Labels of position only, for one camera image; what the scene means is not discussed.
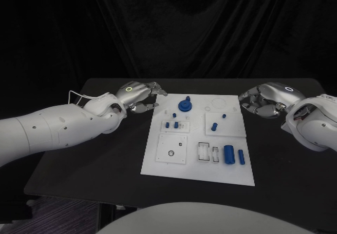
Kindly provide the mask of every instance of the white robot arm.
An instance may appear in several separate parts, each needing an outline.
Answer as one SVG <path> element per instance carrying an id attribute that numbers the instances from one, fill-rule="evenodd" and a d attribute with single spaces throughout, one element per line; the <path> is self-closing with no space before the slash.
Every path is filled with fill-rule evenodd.
<path id="1" fill-rule="evenodd" d="M 0 120 L 0 166 L 38 152 L 78 145 L 101 133 L 111 133 L 127 117 L 127 109 L 143 113 L 159 106 L 140 102 L 156 94 L 168 96 L 158 83 L 132 81 L 116 95 L 81 95 L 91 99 L 84 107 L 68 103 Z"/>
<path id="2" fill-rule="evenodd" d="M 281 83 L 266 83 L 250 89 L 240 100 L 251 98 L 244 108 L 266 118 L 287 112 L 281 128 L 312 150 L 337 151 L 337 98 L 323 94 L 306 98 L 302 92 Z"/>

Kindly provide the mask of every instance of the blue cylinder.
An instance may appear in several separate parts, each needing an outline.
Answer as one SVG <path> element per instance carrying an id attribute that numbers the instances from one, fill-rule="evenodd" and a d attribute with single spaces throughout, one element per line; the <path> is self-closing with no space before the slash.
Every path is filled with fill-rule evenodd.
<path id="1" fill-rule="evenodd" d="M 238 150 L 238 154 L 240 154 L 240 159 L 241 159 L 241 165 L 245 165 L 245 157 L 244 157 L 244 150 Z"/>
<path id="2" fill-rule="evenodd" d="M 188 112 L 192 110 L 191 96 L 186 97 L 186 100 L 179 102 L 178 108 L 181 111 Z"/>
<path id="3" fill-rule="evenodd" d="M 212 131 L 217 131 L 218 123 L 214 123 Z"/>
<path id="4" fill-rule="evenodd" d="M 224 153 L 225 153 L 225 163 L 235 164 L 234 146 L 232 145 L 227 145 L 224 147 Z"/>

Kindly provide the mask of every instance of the dark background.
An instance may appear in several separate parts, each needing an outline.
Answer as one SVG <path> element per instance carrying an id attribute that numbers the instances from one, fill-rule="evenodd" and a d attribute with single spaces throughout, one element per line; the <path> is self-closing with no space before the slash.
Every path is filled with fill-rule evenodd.
<path id="1" fill-rule="evenodd" d="M 316 78 L 337 96 L 333 0 L 14 0 L 3 10 L 0 119 L 65 104 L 98 77 Z M 0 168 L 0 221 L 29 217 L 42 155 Z"/>

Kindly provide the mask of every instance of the robotic hand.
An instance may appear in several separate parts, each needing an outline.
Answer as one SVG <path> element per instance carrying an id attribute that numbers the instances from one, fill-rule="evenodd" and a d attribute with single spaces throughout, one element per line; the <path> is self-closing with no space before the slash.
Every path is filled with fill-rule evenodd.
<path id="1" fill-rule="evenodd" d="M 337 98 L 323 94 L 306 98 L 302 92 L 281 83 L 266 83 L 250 89 L 240 101 L 251 98 L 242 107 L 264 118 L 277 118 L 287 112 L 281 128 L 312 150 L 337 151 Z"/>
<path id="2" fill-rule="evenodd" d="M 156 82 L 132 81 L 116 95 L 106 93 L 90 97 L 78 94 L 91 99 L 84 107 L 68 101 L 67 105 L 0 120 L 0 166 L 38 152 L 78 145 L 101 133 L 111 133 L 127 117 L 127 109 L 132 113 L 143 113 L 159 106 L 140 102 L 156 94 L 168 96 Z"/>

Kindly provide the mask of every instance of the black table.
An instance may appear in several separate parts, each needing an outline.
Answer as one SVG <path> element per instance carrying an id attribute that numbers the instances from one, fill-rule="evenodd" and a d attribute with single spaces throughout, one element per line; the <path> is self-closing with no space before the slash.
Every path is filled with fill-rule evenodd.
<path id="1" fill-rule="evenodd" d="M 88 80 L 83 94 L 117 93 L 130 79 Z M 325 93 L 313 79 L 136 79 L 169 93 L 240 95 L 283 82 L 307 97 Z M 129 115 L 111 134 L 47 152 L 25 192 L 133 207 L 208 202 L 245 208 L 303 227 L 337 230 L 337 153 L 307 149 L 281 130 L 284 117 L 263 119 L 242 110 L 255 187 L 142 175 L 153 111 Z"/>

